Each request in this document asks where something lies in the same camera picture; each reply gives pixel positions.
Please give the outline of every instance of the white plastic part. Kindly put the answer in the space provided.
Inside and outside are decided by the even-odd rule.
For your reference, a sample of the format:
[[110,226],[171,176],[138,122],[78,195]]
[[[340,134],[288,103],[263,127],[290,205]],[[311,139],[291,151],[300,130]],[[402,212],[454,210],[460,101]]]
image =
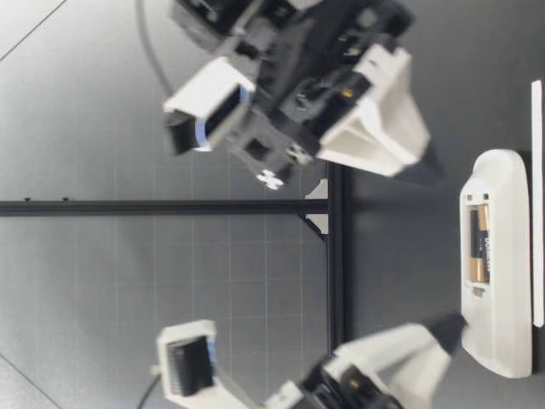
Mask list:
[[303,399],[303,394],[292,381],[284,383],[278,392],[265,401],[266,409],[292,409]]
[[320,140],[317,157],[384,176],[394,176],[422,158],[430,140],[410,94],[410,55],[373,45],[354,71],[371,88],[357,106]]
[[531,181],[534,325],[545,325],[543,264],[543,82],[531,85]]
[[[337,359],[324,367],[334,379],[340,380],[354,365],[405,409],[431,408],[435,390],[451,361],[429,330],[418,324],[402,325],[346,343],[334,355]],[[403,365],[387,386],[379,372],[398,363]]]
[[[305,199],[327,199],[329,195],[328,186],[327,179],[322,179],[316,188],[305,196]],[[306,218],[319,228],[321,234],[330,233],[329,215],[306,215]]]
[[[531,375],[530,205],[525,166],[514,151],[479,156],[460,194],[462,345],[482,366]],[[488,205],[490,281],[470,280],[471,206]]]
[[206,320],[163,329],[157,339],[157,349],[159,366],[161,367],[164,397],[186,409],[216,409],[218,407],[225,409],[250,409],[251,407],[254,407],[251,401],[246,399],[245,396],[241,396],[241,394],[235,396],[234,393],[228,390],[227,387],[229,384],[234,383],[232,380],[228,379],[227,375],[222,374],[217,367],[215,368],[216,374],[214,376],[214,386],[201,389],[195,395],[178,395],[170,387],[171,368],[169,367],[168,345],[184,340],[191,340],[196,337],[208,337],[213,340],[215,334],[214,322]]
[[[237,88],[241,88],[238,106],[210,134],[204,133],[204,125]],[[195,117],[198,135],[198,151],[210,151],[232,130],[250,106],[250,95],[255,85],[236,70],[226,57],[209,62],[197,72],[164,105],[165,112],[179,111]]]

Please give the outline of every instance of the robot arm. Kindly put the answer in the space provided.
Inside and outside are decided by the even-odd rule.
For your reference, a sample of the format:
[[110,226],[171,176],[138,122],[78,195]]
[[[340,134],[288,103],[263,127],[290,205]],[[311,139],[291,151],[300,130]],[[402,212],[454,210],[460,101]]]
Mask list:
[[[299,384],[291,381],[266,409],[428,409],[462,337],[459,314],[427,325],[408,324],[346,343]],[[253,408],[215,361],[215,327],[198,321],[165,328],[158,357],[165,398],[187,409]],[[381,372],[403,362],[389,383]]]
[[216,52],[164,104],[176,154],[227,138],[276,190],[315,158],[394,177],[427,153],[411,58],[397,41],[412,16],[395,0],[322,0],[302,10],[287,0],[175,0],[173,10]]

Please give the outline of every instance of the battery compartment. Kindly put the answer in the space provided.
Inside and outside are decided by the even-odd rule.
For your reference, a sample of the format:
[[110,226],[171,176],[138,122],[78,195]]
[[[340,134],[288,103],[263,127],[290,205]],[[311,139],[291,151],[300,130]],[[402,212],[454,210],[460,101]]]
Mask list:
[[472,295],[482,298],[491,285],[491,226],[490,226],[490,194],[467,194],[464,197],[465,213],[463,219],[467,234],[464,240],[468,245],[464,249],[466,256],[464,279],[472,288]]

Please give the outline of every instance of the black metal rod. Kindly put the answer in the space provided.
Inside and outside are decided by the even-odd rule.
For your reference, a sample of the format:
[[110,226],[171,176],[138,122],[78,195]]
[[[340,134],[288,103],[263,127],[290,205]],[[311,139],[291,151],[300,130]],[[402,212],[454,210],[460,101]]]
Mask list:
[[0,202],[0,217],[300,215],[327,212],[328,201],[321,199]]
[[329,236],[328,244],[328,349],[331,352],[347,340],[346,277],[347,247],[347,170],[337,164],[328,164]]

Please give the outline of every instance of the white edge strip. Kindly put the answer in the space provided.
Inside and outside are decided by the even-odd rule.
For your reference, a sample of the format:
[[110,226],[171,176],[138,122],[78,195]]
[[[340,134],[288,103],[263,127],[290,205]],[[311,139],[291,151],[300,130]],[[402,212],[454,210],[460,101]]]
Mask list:
[[533,235],[533,291],[534,325],[545,324],[545,294],[543,294],[543,106],[542,82],[531,85],[532,130],[532,235]]

